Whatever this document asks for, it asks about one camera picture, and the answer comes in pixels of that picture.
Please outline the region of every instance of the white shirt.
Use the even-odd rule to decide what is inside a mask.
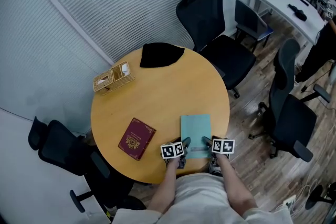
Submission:
[[[165,214],[119,209],[113,224],[293,224],[286,206],[274,213],[254,208],[241,217],[230,207],[223,184],[222,177],[206,173],[180,177]]]

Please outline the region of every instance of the wooden floor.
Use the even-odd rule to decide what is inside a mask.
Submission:
[[[248,134],[256,134],[262,130],[260,118],[257,117],[259,102],[268,104],[268,93],[274,77],[273,58],[281,44],[288,38],[302,39],[301,35],[280,16],[267,15],[265,21],[275,30],[271,35],[266,48],[260,44],[255,55],[257,62],[244,81],[238,85],[240,98],[234,99],[230,93],[230,122],[227,131],[228,138],[236,140],[236,150],[231,158],[231,164],[254,195],[257,204],[264,210],[274,210],[282,201],[293,194],[301,192],[303,186],[311,185],[314,180],[325,188],[328,183],[336,181],[336,139],[335,129],[327,136],[328,131],[335,124],[335,110],[327,110],[323,104],[314,99],[308,103],[318,115],[315,132],[308,144],[308,148],[314,153],[310,163],[291,156],[289,153],[279,152],[279,156],[270,159],[271,147],[266,137],[249,140]],[[250,48],[253,43],[248,38],[243,44]],[[310,84],[316,78],[330,69],[327,63],[305,84]],[[323,86],[332,96],[336,95],[336,87],[327,84],[328,75],[322,77],[318,84]],[[301,93],[303,87],[294,88],[292,94],[302,98],[309,92]],[[336,108],[336,100],[328,104],[330,108]],[[131,195],[140,198],[146,205],[151,199],[156,186],[143,186],[135,184]],[[309,187],[305,188],[303,195],[297,201],[296,210],[305,203]],[[322,223],[330,205],[319,202],[311,210],[304,208],[298,210],[293,216],[294,223]]]

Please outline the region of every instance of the tabletop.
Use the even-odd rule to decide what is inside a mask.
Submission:
[[[229,99],[219,73],[198,53],[186,48],[176,63],[160,68],[140,68],[141,55],[142,48],[116,63],[128,61],[135,80],[106,95],[94,95],[91,126],[99,151],[113,168],[134,180],[158,184],[166,170],[160,145],[181,137],[181,115],[210,114],[212,135],[225,137]],[[133,118],[156,129],[139,161],[118,148]],[[207,161],[187,159],[177,173],[199,172]]]
[[[306,6],[300,0],[261,0],[277,11],[281,16],[297,28],[311,43],[316,43],[318,32],[324,27],[324,21],[318,14],[317,10],[309,4]],[[304,22],[295,16],[294,12],[288,7],[291,4],[298,9],[303,10],[307,16]]]

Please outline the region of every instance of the book cover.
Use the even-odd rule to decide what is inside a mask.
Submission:
[[[140,160],[156,130],[133,118],[118,147],[137,161]]]
[[[207,146],[202,142],[202,136],[211,139],[211,120],[209,114],[181,116],[181,140],[191,138],[187,159],[210,158]]]

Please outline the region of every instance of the wicker basket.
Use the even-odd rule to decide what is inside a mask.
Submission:
[[[124,64],[127,65],[129,71],[128,75],[125,75],[121,70],[121,67]],[[93,79],[93,90],[104,95],[131,82],[134,78],[128,62],[123,62],[95,77]]]

